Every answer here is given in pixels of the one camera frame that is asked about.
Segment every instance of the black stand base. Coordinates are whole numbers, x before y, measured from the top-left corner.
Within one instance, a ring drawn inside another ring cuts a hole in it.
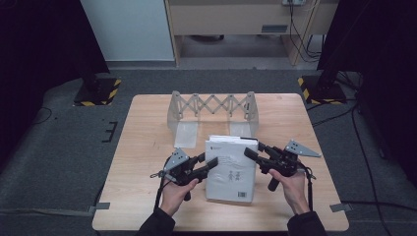
[[[120,80],[97,79],[98,88],[96,90],[87,89],[83,84],[74,99],[76,106],[108,105],[114,98],[119,88]]]
[[[346,96],[340,85],[332,84],[329,88],[320,89],[318,87],[319,78],[320,76],[303,76],[298,79],[298,84],[303,91],[307,103],[346,103]]]

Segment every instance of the wall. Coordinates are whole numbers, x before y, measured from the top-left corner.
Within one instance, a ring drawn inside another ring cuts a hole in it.
[[[106,61],[174,61],[163,0],[81,0]]]

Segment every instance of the black sleeve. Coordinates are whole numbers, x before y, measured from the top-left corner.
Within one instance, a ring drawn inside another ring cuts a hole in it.
[[[141,226],[137,236],[169,236],[174,230],[175,220],[157,208]]]
[[[315,211],[294,215],[289,219],[287,226],[290,236],[327,235]]]

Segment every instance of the table top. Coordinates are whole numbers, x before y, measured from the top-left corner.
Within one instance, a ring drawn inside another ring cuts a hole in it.
[[[259,111],[256,138],[260,142],[284,148],[293,139],[322,153],[299,94],[255,93],[255,97]],[[110,203],[110,207],[96,211],[92,222],[95,230],[138,230],[152,213],[160,179],[149,176],[161,170],[166,158],[174,151],[174,136],[166,121],[170,99],[171,94],[143,94],[133,98],[99,200],[100,203]],[[229,135],[226,122],[208,119],[202,123],[196,147],[183,148],[189,156],[205,151],[205,140],[209,135]],[[330,209],[330,206],[340,204],[340,199],[326,158],[299,158],[312,168],[317,177],[313,180],[313,207],[325,229],[346,230],[349,223],[345,212],[332,212]],[[191,200],[184,202],[174,215],[174,230],[286,231],[293,212],[285,201],[282,186],[270,192],[267,188],[269,180],[269,175],[257,171],[254,199],[249,206],[208,202],[206,182],[203,181],[192,191]]]

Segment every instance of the white book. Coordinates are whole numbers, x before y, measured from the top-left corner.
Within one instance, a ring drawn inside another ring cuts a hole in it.
[[[255,191],[256,163],[244,152],[258,151],[258,140],[234,136],[210,136],[206,141],[206,162],[218,158],[206,180],[206,198],[251,203]]]

